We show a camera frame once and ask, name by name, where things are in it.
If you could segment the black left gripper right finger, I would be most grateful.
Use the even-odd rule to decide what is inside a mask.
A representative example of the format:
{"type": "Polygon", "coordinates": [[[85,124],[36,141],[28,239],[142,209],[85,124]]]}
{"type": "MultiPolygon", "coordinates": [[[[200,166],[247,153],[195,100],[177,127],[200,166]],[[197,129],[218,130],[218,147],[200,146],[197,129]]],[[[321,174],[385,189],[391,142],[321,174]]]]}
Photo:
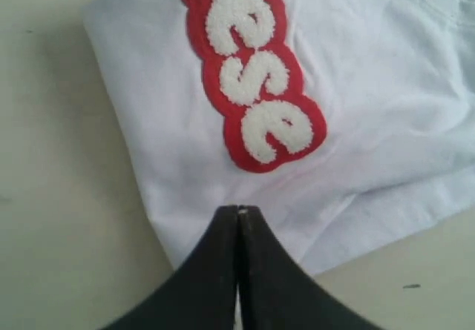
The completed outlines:
{"type": "Polygon", "coordinates": [[[257,207],[238,209],[237,286],[244,329],[372,329],[288,255],[257,207]]]}

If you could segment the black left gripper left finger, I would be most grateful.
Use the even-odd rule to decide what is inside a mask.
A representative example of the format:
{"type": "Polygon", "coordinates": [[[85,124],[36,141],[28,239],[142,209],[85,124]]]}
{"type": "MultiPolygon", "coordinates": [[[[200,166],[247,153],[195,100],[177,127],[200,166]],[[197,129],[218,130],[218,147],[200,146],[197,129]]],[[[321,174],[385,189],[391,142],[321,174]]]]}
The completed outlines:
{"type": "Polygon", "coordinates": [[[186,261],[147,299],[106,329],[233,329],[238,207],[220,207],[186,261]]]}

